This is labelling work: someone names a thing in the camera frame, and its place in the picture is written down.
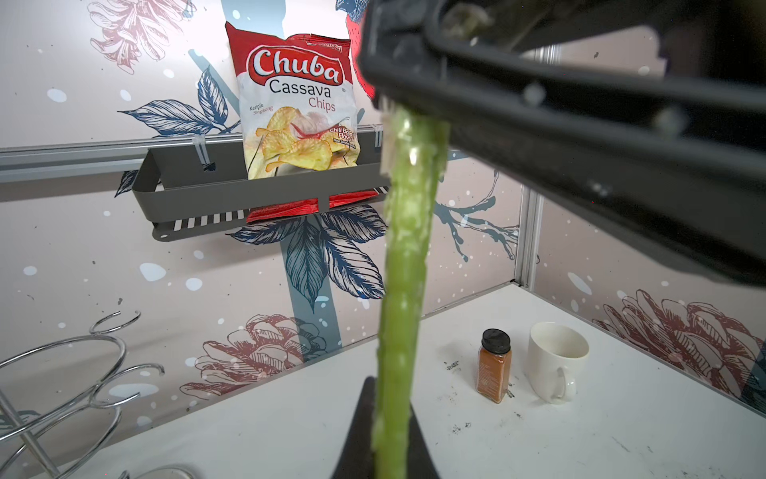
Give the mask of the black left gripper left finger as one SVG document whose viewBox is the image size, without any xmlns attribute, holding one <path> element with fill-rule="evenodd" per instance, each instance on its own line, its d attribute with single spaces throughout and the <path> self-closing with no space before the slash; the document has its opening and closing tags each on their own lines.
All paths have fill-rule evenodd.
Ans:
<svg viewBox="0 0 766 479">
<path fill-rule="evenodd" d="M 374 477 L 372 428 L 376 378 L 365 379 L 332 479 Z"/>
</svg>

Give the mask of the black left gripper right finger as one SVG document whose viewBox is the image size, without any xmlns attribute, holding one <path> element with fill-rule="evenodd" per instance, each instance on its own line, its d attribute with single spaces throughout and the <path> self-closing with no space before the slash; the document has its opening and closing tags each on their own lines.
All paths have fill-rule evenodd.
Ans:
<svg viewBox="0 0 766 479">
<path fill-rule="evenodd" d="M 425 437 L 422 433 L 417 415 L 413 407 L 410 407 L 409 445 L 407 450 L 407 478 L 440 478 L 428 450 Z"/>
</svg>

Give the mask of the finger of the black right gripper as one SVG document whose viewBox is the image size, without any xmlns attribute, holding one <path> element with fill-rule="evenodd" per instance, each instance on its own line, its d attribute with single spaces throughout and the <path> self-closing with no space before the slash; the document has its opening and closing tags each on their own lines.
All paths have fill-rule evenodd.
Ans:
<svg viewBox="0 0 766 479">
<path fill-rule="evenodd" d="M 644 27 L 667 74 L 545 64 Z M 655 261 L 765 283 L 761 1 L 373 1 L 357 61 L 378 100 Z"/>
</svg>

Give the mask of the pink artificial flower bouquet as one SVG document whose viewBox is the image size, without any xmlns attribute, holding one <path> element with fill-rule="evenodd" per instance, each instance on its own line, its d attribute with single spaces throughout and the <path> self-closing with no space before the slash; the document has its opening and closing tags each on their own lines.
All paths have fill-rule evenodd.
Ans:
<svg viewBox="0 0 766 479">
<path fill-rule="evenodd" d="M 378 478 L 407 475 L 410 397 L 427 257 L 438 187 L 449 156 L 450 127 L 391 100 L 384 103 L 383 164 L 391 180 L 385 204 L 385 289 L 378 331 L 378 374 L 371 446 Z"/>
</svg>

